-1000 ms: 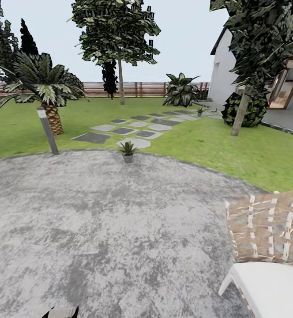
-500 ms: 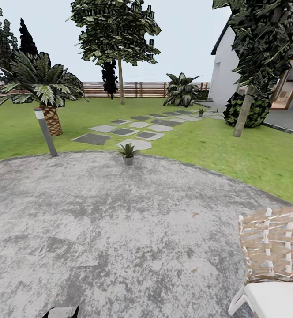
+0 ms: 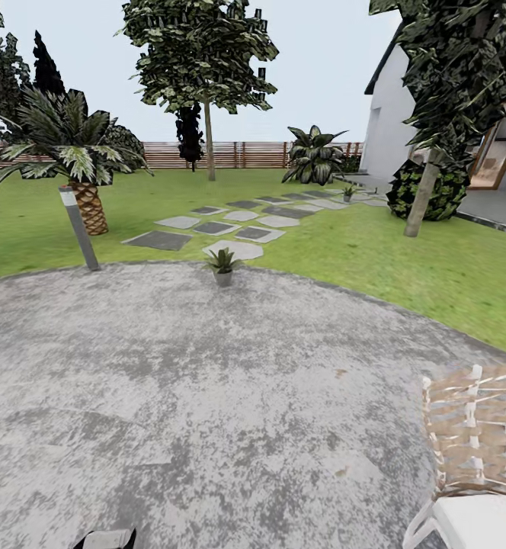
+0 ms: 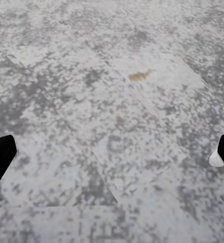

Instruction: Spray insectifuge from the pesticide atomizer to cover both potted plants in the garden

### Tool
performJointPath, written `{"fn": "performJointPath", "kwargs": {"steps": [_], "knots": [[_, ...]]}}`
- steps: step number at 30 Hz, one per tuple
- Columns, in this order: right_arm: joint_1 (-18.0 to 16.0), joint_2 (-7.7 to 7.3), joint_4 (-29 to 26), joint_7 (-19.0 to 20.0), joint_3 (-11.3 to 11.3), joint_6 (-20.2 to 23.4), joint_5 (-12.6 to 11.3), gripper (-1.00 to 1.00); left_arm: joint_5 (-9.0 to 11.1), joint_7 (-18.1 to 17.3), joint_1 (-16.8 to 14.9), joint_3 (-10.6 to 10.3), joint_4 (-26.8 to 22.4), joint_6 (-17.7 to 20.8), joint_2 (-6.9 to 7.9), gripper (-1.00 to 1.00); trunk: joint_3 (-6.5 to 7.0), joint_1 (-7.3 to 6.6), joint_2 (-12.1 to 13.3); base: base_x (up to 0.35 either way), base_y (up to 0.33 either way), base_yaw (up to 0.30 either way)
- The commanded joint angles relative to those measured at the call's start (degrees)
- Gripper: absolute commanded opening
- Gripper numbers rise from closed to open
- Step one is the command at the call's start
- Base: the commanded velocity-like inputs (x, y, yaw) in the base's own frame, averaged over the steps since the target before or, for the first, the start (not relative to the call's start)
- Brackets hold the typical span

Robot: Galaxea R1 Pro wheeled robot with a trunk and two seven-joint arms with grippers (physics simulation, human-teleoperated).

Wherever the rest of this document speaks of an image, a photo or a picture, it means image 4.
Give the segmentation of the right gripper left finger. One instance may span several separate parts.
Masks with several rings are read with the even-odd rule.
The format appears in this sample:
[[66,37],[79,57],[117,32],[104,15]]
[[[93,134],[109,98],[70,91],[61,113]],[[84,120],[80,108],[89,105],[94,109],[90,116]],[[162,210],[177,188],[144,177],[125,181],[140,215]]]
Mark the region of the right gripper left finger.
[[16,143],[12,135],[0,137],[0,180],[17,154]]

